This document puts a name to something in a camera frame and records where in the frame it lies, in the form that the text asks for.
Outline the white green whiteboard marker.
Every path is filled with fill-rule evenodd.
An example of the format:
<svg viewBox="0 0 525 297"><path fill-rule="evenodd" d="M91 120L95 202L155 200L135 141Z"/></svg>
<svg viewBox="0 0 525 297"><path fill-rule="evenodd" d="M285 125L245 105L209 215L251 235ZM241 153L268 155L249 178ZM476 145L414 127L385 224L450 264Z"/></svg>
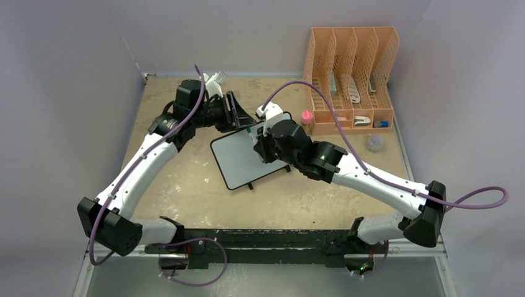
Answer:
<svg viewBox="0 0 525 297"><path fill-rule="evenodd" d="M256 134L254 134L253 129L251 127L247 127L246 131L248 133L248 136L253 144L257 142Z"/></svg>

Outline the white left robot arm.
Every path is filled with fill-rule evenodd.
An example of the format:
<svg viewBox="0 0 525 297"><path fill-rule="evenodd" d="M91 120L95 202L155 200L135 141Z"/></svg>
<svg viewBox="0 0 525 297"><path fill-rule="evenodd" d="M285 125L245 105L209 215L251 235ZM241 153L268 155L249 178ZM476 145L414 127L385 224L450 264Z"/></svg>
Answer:
<svg viewBox="0 0 525 297"><path fill-rule="evenodd" d="M236 100L233 92L222 94L212 83L184 80L175 99L167 103L148 128L138 151L121 173L96 198L83 198L77 211L89 253L95 243L111 253L126 256L139 245L161 244L170 253L184 247L182 226L169 219L133 222L134 211L146 190L196 135L196 130L214 127L221 133L236 132L257 121Z"/></svg>

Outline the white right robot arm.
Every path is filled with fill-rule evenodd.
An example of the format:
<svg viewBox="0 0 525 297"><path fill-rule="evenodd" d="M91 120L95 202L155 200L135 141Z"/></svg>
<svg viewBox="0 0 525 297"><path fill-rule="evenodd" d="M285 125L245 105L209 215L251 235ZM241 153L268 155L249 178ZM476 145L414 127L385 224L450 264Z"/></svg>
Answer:
<svg viewBox="0 0 525 297"><path fill-rule="evenodd" d="M258 128L254 141L263 163L283 161L309 179L355 189L396 210L383 217L355 219L347 236L352 250L362 252L371 244L398 238L436 247L445 214L444 184L415 183L373 166L361 167L344 148L311 140L291 119L279 121L267 132Z"/></svg>

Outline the white whiteboard black frame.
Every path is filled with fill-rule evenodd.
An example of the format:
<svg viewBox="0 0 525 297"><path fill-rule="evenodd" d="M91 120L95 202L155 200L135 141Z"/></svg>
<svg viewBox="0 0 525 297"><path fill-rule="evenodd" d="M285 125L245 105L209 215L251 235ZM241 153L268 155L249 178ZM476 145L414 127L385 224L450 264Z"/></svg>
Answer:
<svg viewBox="0 0 525 297"><path fill-rule="evenodd" d="M251 128L254 134L263 123L257 123ZM291 172L290 165L276 160L263 163L253 149L246 129L226 134L214 139L210 149L228 190L233 191L243 186L253 189L253 182L279 170Z"/></svg>

